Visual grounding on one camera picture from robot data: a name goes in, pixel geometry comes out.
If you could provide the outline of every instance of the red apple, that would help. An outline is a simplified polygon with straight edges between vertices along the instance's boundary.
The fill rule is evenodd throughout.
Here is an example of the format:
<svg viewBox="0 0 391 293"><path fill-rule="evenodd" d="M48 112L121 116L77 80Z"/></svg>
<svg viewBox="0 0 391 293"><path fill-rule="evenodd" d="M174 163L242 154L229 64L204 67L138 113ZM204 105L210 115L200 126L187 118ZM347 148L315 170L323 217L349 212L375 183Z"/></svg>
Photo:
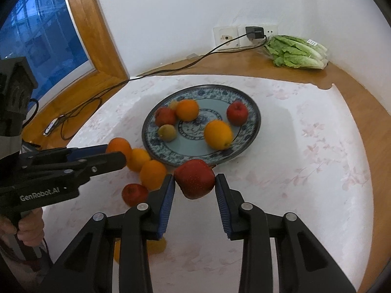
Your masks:
<svg viewBox="0 0 391 293"><path fill-rule="evenodd" d="M188 199L208 194L215 185L215 174L203 160L190 160L174 171L174 179Z"/></svg>
<svg viewBox="0 0 391 293"><path fill-rule="evenodd" d="M228 121L234 126L242 126L248 118L248 110L243 102L235 101L227 108Z"/></svg>
<svg viewBox="0 0 391 293"><path fill-rule="evenodd" d="M148 198L148 190L140 184L128 184L122 190L122 199L129 207L143 203Z"/></svg>
<svg viewBox="0 0 391 293"><path fill-rule="evenodd" d="M160 107L155 112L155 124L160 128L163 125L175 125L176 114L175 111L169 107Z"/></svg>

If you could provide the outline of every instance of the finger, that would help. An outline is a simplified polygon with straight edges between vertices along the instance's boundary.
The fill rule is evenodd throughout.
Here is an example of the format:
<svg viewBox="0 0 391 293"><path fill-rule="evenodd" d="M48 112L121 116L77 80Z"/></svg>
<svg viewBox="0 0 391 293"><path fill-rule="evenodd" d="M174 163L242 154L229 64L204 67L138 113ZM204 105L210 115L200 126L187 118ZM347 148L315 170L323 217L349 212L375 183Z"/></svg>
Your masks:
<svg viewBox="0 0 391 293"><path fill-rule="evenodd" d="M3 216L0 216L0 230L6 234L16 234L16 227L11 223L11 221Z"/></svg>
<svg viewBox="0 0 391 293"><path fill-rule="evenodd" d="M32 230L19 230L18 231L18 238L22 241L29 241L34 239L44 228L44 222L41 219L37 224L36 228Z"/></svg>
<svg viewBox="0 0 391 293"><path fill-rule="evenodd" d="M42 217L43 215L43 209L42 208L36 208L31 211L36 216Z"/></svg>
<svg viewBox="0 0 391 293"><path fill-rule="evenodd" d="M34 230L38 226L43 224L42 209L34 209L30 214L19 221L19 230L28 231Z"/></svg>
<svg viewBox="0 0 391 293"><path fill-rule="evenodd" d="M42 230L42 231L40 232L40 234L39 234L36 238L34 238L34 239L32 239L32 240L29 240L29 241L23 241L23 243L24 243L26 246L29 246L29 247L36 247L36 246L39 246L39 245L41 244L41 242L42 242L44 236L45 236L45 233L44 233L44 231Z"/></svg>

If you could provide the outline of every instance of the plate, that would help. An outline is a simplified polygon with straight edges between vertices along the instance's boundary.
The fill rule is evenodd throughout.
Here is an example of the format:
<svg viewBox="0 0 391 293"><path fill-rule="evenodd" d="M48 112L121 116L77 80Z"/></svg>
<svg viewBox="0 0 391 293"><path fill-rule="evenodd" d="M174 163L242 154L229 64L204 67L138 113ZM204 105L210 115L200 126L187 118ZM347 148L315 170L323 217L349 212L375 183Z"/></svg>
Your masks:
<svg viewBox="0 0 391 293"><path fill-rule="evenodd" d="M199 105L199 115L191 122L178 121L175 124L177 138L164 142L158 136L155 112L161 106L168 106L172 100L194 99ZM229 124L226 110L234 101L243 102L249 112L247 122L241 127ZM204 140L204 128L211 120L223 120L232 129L232 145L222 151L210 148ZM162 163L178 167L193 158L200 158L209 165L224 163L247 149L254 141L261 126L261 113L257 104L244 92L223 85L200 85L182 89L159 102L148 114L142 128L144 146L150 156Z"/></svg>

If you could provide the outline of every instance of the black device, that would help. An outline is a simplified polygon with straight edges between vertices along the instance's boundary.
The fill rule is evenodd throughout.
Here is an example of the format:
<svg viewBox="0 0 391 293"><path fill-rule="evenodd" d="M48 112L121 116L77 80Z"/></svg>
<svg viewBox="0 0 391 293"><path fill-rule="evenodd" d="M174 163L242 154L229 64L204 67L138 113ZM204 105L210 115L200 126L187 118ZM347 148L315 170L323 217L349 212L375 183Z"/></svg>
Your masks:
<svg viewBox="0 0 391 293"><path fill-rule="evenodd" d="M0 136L20 135L31 94L37 86L25 57L0 60Z"/></svg>
<svg viewBox="0 0 391 293"><path fill-rule="evenodd" d="M79 187L92 176L116 171L126 165L121 152L105 153L106 148L107 145L99 145L19 154L10 174L0 180L0 214L17 226L23 212L78 197ZM17 246L12 248L13 251L20 250L25 264L38 271L42 267L40 257L44 252L25 246L16 236L15 239ZM17 280L7 270L4 261L0 261L0 279L10 287L17 286Z"/></svg>
<svg viewBox="0 0 391 293"><path fill-rule="evenodd" d="M272 293L270 238L277 248L280 293L355 293L355 289L306 225L294 213L264 213L216 176L216 197L224 231L244 240L239 293ZM146 240L166 231L175 182L167 175L146 203L106 217L96 213L58 258L40 293L111 293L113 252L121 238L120 293L153 293Z"/></svg>

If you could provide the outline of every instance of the plastic bag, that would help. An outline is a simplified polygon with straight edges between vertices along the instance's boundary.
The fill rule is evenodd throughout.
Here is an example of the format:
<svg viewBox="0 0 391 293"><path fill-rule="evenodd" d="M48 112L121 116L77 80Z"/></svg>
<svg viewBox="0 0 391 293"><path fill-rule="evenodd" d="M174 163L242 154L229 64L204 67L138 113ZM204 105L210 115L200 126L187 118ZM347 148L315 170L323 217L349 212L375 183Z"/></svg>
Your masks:
<svg viewBox="0 0 391 293"><path fill-rule="evenodd" d="M295 36L274 35L261 52L278 67L324 69L328 63L327 48L311 39Z"/></svg>

